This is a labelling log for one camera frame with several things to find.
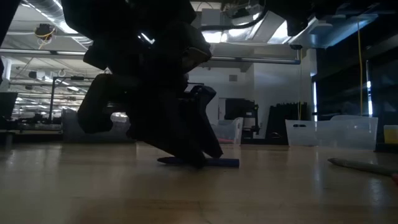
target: white wall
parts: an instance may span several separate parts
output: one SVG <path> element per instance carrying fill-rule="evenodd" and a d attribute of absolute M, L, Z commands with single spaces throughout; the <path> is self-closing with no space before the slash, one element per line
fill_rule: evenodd
<path fill-rule="evenodd" d="M 264 138 L 268 123 L 270 106 L 278 103 L 307 102 L 312 107 L 311 68 L 315 50 L 309 50 L 301 65 L 278 65 L 255 63 L 254 69 L 254 100 L 259 105 L 260 135 Z"/>
<path fill-rule="evenodd" d="M 236 82 L 229 81 L 229 75 L 237 75 Z M 246 73 L 238 68 L 195 68 L 189 73 L 189 82 L 204 83 L 212 87 L 217 95 L 207 105 L 206 113 L 210 123 L 218 123 L 218 100 L 220 98 L 245 98 L 251 97 L 252 82 L 247 81 Z"/>

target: wooden floor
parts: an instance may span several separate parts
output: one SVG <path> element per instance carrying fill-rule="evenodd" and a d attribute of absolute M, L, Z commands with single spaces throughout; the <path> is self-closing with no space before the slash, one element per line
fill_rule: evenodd
<path fill-rule="evenodd" d="M 145 144 L 15 145 L 0 151 L 0 223 L 398 223 L 388 177 L 335 167 L 397 156 L 225 147 L 239 169 L 163 166 Z"/>

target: wooden table surface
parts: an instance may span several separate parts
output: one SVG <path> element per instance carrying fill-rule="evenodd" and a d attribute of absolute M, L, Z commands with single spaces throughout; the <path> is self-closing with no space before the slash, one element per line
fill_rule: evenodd
<path fill-rule="evenodd" d="M 165 166 L 148 145 L 20 144 L 0 150 L 0 223 L 398 223 L 388 177 L 330 157 L 398 156 L 319 147 L 225 146 L 239 169 Z"/>

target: ceiling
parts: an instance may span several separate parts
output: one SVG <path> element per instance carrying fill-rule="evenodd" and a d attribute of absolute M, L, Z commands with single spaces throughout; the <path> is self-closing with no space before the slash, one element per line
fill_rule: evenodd
<path fill-rule="evenodd" d="M 41 13 L 37 12 L 35 9 L 31 7 L 19 6 L 16 15 L 14 16 L 14 20 L 9 28 L 11 32 L 33 32 L 36 27 L 40 23 L 48 23 L 50 21 L 41 15 Z M 264 33 L 263 27 L 259 29 L 257 40 L 255 43 L 249 44 L 240 44 L 240 43 L 221 43 L 221 44 L 213 44 L 213 55 L 217 56 L 228 56 L 228 57 L 270 57 L 270 58 L 286 58 L 293 59 L 296 56 L 295 51 L 291 50 L 288 45 L 266 45 L 263 42 L 259 42 L 258 39 L 262 35 L 269 35 Z M 37 37 L 33 34 L 31 35 L 7 35 L 4 39 L 4 42 L 1 45 L 2 49 L 35 49 L 37 50 L 40 47 L 40 43 L 38 43 Z M 42 50 L 66 50 L 66 51 L 78 51 L 84 52 L 86 49 L 82 47 L 80 44 L 75 42 L 72 38 L 69 37 L 56 37 L 53 38 L 51 43 L 42 46 Z M 29 78 L 28 74 L 32 70 L 46 70 L 52 71 L 53 74 L 57 75 L 58 72 L 65 72 L 66 77 L 70 77 L 72 75 L 84 76 L 87 78 L 93 78 L 100 72 L 101 70 L 84 63 L 83 61 L 73 60 L 73 59 L 64 59 L 64 58 L 29 58 L 29 57 L 20 57 L 18 55 L 8 57 L 12 60 L 12 72 L 11 72 L 11 91 L 17 91 L 19 93 L 31 93 L 31 94 L 41 94 L 41 95 L 30 95 L 25 96 L 30 97 L 30 99 L 35 100 L 35 102 L 49 105 L 49 93 L 51 93 L 50 82 L 39 81 L 35 79 Z M 21 72 L 21 68 L 25 67 L 27 63 L 30 61 L 29 66 L 25 68 L 23 72 Z M 240 68 L 243 72 L 245 72 L 249 67 L 250 63 L 241 63 L 241 62 L 208 62 L 201 65 L 202 67 L 219 67 L 219 68 Z M 71 80 L 65 80 L 67 83 L 72 85 L 84 85 L 80 82 L 73 82 Z M 33 84 L 33 90 L 27 90 L 25 85 L 15 85 L 16 83 L 20 84 Z M 58 105 L 79 105 L 81 100 L 70 101 L 65 100 L 68 95 L 84 95 L 85 90 L 87 88 L 81 87 L 79 93 L 75 93 L 74 91 L 70 91 L 67 87 L 58 87 L 55 89 L 56 94 L 64 94 L 58 95 L 55 98 L 55 103 Z M 30 101 L 24 100 L 20 103 L 29 104 Z"/>

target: blue object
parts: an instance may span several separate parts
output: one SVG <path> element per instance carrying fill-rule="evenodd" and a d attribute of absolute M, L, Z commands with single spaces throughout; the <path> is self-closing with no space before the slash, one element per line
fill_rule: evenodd
<path fill-rule="evenodd" d="M 178 159 L 176 157 L 163 157 L 157 159 L 158 162 L 162 162 L 164 164 L 172 164 L 172 165 L 185 165 L 186 162 Z M 233 167 L 239 168 L 240 161 L 239 159 L 212 159 L 206 158 L 206 166 L 216 166 L 216 167 Z"/>

